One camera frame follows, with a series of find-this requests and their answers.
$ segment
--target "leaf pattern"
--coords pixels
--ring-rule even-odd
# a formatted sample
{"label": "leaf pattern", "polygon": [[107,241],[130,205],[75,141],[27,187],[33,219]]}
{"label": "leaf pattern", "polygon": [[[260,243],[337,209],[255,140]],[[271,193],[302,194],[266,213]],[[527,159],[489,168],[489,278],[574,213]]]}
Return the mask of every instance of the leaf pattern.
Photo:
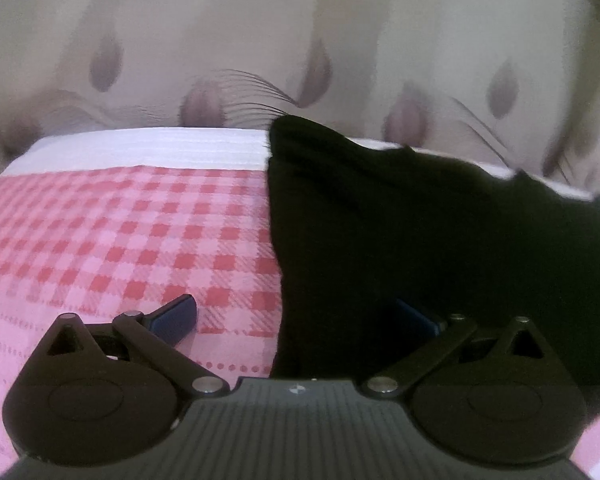
{"label": "leaf pattern", "polygon": [[216,81],[199,80],[180,108],[180,124],[186,128],[222,128],[225,122],[222,90]]}
{"label": "leaf pattern", "polygon": [[427,97],[415,85],[405,83],[394,106],[384,118],[384,140],[421,146],[427,132]]}
{"label": "leaf pattern", "polygon": [[331,59],[322,40],[318,40],[312,44],[300,97],[296,101],[296,106],[307,108],[315,103],[324,95],[330,83]]}
{"label": "leaf pattern", "polygon": [[113,33],[105,34],[91,57],[89,81],[98,92],[106,92],[122,70],[122,47]]}
{"label": "leaf pattern", "polygon": [[493,75],[487,89],[487,104],[496,119],[501,119],[513,108],[518,98],[518,79],[510,60],[506,60]]}

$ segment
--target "ribbed black plate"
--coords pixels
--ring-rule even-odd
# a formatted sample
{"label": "ribbed black plate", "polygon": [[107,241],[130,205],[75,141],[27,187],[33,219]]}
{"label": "ribbed black plate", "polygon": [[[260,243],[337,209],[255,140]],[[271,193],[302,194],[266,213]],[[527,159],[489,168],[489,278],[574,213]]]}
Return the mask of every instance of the ribbed black plate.
{"label": "ribbed black plate", "polygon": [[350,381],[247,378],[195,402],[177,428],[129,460],[71,468],[23,458],[4,480],[586,480],[567,460],[525,470],[471,465],[437,449],[404,410]]}

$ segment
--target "small logo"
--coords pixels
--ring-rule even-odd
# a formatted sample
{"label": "small logo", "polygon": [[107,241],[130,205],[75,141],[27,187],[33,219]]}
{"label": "small logo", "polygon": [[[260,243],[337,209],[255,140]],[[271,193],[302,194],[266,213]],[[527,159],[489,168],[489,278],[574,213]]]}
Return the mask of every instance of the small logo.
{"label": "small logo", "polygon": [[302,386],[302,384],[295,384],[294,386],[289,388],[289,391],[294,395],[301,395],[305,393],[306,388]]}

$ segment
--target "black cloth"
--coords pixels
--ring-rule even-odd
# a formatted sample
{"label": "black cloth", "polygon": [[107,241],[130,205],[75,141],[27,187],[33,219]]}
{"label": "black cloth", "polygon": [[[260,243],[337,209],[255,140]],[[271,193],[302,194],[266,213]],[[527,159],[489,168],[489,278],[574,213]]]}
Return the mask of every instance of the black cloth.
{"label": "black cloth", "polygon": [[600,412],[600,197],[370,150],[301,118],[269,133],[282,324],[271,376],[363,380],[404,356],[394,298],[481,326],[529,316]]}

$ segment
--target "checkered fabric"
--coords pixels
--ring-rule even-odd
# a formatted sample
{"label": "checkered fabric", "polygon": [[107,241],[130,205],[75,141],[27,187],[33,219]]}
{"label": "checkered fabric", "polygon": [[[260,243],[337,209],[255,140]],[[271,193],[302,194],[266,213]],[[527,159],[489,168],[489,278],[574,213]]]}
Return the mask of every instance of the checkered fabric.
{"label": "checkered fabric", "polygon": [[[261,171],[112,168],[0,178],[0,408],[56,316],[107,322],[191,293],[178,349],[234,383],[266,376],[280,277]],[[15,459],[0,416],[0,471]]]}

